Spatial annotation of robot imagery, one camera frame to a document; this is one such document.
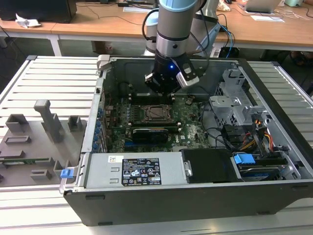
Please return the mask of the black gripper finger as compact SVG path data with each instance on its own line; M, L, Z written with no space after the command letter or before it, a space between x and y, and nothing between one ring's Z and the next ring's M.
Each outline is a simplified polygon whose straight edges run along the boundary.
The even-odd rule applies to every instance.
M181 85L178 81L172 84L171 91L169 92L168 96L173 96L176 92L178 92L181 89Z
M168 87L163 80L163 77L159 74L150 73L145 75L145 84L157 95L159 96L167 96L168 95Z

